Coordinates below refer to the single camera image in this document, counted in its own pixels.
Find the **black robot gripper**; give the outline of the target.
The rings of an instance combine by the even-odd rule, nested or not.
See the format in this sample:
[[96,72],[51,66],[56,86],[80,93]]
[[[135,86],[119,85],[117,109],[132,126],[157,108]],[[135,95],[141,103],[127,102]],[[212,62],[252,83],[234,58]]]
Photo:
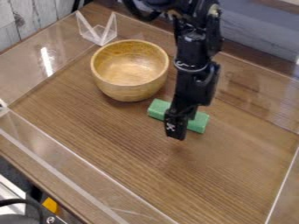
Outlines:
[[180,141],[184,140],[188,118],[195,117],[199,106],[211,105],[219,77],[220,65],[214,61],[199,72],[177,71],[172,104],[169,109],[165,110],[163,119],[168,137]]

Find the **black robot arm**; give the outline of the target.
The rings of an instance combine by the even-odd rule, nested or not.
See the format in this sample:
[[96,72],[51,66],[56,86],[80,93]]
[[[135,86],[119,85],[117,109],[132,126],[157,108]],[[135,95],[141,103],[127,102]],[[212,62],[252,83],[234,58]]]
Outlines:
[[223,45],[220,0],[123,0],[123,4],[144,22],[161,14],[172,17],[177,76],[163,125],[165,135],[183,140],[197,107],[211,104],[220,77],[220,64],[212,60]]

